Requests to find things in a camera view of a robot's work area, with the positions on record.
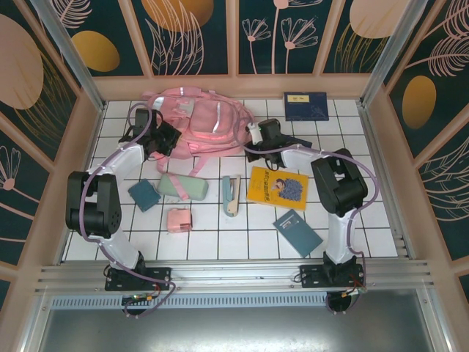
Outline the navy book with two-character label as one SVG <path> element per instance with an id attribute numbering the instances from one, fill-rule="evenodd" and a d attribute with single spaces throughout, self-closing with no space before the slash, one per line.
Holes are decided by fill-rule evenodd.
<path id="1" fill-rule="evenodd" d="M 325 92 L 285 92 L 284 110 L 287 121 L 328 121 Z"/>

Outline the pink backpack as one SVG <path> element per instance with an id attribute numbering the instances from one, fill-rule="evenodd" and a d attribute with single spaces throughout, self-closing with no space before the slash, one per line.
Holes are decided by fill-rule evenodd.
<path id="1" fill-rule="evenodd" d="M 236 155 L 251 141 L 247 126 L 254 116 L 238 100 L 198 87 L 145 92 L 141 98 L 181 133 L 169 156 L 153 153 L 160 171 L 172 159 L 196 158 L 197 164 L 190 172 L 194 177 L 209 158 Z"/>

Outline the green pencil case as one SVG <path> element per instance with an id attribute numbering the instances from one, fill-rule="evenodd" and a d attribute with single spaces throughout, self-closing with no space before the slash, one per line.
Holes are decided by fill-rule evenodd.
<path id="1" fill-rule="evenodd" d="M 206 197 L 208 187 L 208 182 L 201 178 L 167 173 L 161 176 L 157 192 L 181 200 L 202 201 Z"/>

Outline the yellow illustrated book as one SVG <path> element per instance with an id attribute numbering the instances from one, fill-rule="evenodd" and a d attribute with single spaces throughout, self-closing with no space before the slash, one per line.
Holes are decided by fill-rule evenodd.
<path id="1" fill-rule="evenodd" d="M 304 211 L 308 186 L 309 178 L 306 175 L 255 166 L 251 170 L 246 199 L 263 205 Z"/>

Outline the blue and beige stapler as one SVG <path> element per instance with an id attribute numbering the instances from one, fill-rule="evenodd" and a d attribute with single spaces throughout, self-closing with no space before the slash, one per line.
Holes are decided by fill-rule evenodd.
<path id="1" fill-rule="evenodd" d="M 240 180 L 241 177 L 239 175 L 223 176 L 222 178 L 223 209 L 228 217 L 238 215 Z"/>

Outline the small pink box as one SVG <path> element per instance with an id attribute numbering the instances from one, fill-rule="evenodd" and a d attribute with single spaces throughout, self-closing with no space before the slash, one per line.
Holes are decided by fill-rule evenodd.
<path id="1" fill-rule="evenodd" d="M 189 232 L 192 230 L 192 215 L 188 208 L 172 208 L 167 215 L 167 230 L 170 233 Z"/>

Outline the teal notebook with label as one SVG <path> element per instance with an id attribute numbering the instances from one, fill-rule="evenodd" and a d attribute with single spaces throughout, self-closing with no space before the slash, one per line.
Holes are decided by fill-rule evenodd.
<path id="1" fill-rule="evenodd" d="M 288 210 L 273 226 L 286 238 L 301 257 L 307 257 L 319 247 L 323 239 L 295 210 Z"/>

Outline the small green circuit board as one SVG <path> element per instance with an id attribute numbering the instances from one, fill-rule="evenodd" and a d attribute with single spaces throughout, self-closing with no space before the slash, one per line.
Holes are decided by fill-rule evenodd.
<path id="1" fill-rule="evenodd" d="M 130 296 L 123 296 L 121 305 L 148 305 L 159 297 L 160 294 L 135 294 Z"/>

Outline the grey metal shelf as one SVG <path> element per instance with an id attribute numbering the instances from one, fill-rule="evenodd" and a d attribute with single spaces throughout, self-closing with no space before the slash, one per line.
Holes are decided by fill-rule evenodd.
<path id="1" fill-rule="evenodd" d="M 426 292 L 367 293 L 323 306 L 168 308 L 141 320 L 116 309 L 45 308 L 36 352 L 457 352 Z"/>

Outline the aluminium corner post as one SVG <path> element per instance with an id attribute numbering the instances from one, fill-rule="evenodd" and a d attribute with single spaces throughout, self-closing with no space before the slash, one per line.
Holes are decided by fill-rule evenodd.
<path id="1" fill-rule="evenodd" d="M 86 94 L 89 96 L 94 107 L 101 113 L 103 111 L 103 99 L 98 92 L 92 76 L 81 60 L 69 34 L 60 23 L 55 10 L 49 0 L 31 0 L 32 6 L 45 24 L 54 42 L 58 45 L 64 58 L 69 63 L 76 78 L 80 81 Z"/>
<path id="2" fill-rule="evenodd" d="M 406 5 L 357 101 L 358 108 L 366 110 L 373 101 L 385 77 L 388 75 L 394 62 L 398 60 L 402 49 L 409 41 L 417 23 L 421 18 L 425 18 L 424 12 L 428 7 L 429 1 L 430 0 L 410 0 Z"/>

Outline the aluminium side rail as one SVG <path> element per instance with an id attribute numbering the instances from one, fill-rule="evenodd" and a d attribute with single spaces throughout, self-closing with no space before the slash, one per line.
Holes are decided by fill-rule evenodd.
<path id="1" fill-rule="evenodd" d="M 362 107 L 360 102 L 357 102 L 357 104 L 361 124 L 369 146 L 370 157 L 377 179 L 380 182 L 380 194 L 383 199 L 382 203 L 385 208 L 385 214 L 393 237 L 396 253 L 399 258 L 414 260 L 416 259 L 416 253 L 413 249 L 413 245 L 407 231 L 407 226 L 394 190 L 391 174 L 385 160 L 385 155 L 378 138 L 372 116 L 366 107 Z"/>

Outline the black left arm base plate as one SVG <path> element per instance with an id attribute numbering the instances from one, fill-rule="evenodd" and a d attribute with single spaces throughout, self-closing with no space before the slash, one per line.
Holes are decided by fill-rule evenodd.
<path id="1" fill-rule="evenodd" d="M 170 268 L 145 268 L 143 276 L 157 279 L 158 282 L 141 279 L 127 271 L 109 268 L 106 274 L 105 291 L 154 291 L 157 285 L 162 291 L 169 290 L 169 280 L 171 279 Z"/>

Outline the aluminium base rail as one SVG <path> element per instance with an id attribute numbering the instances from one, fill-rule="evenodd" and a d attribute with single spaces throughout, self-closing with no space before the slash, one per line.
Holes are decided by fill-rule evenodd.
<path id="1" fill-rule="evenodd" d="M 320 259 L 290 260 L 153 260 L 147 265 L 170 267 L 178 293 L 260 293 L 299 291 L 293 282 L 302 265 L 319 265 Z M 33 284 L 36 293 L 50 295 L 104 293 L 103 261 L 67 261 L 44 266 Z M 366 259 L 368 290 L 431 287 L 435 283 L 424 260 L 409 258 Z"/>

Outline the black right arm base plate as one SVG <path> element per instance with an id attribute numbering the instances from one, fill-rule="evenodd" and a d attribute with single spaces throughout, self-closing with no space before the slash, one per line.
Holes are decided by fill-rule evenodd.
<path id="1" fill-rule="evenodd" d="M 354 265 L 301 265 L 302 288 L 353 287 L 364 284 L 363 267 Z"/>

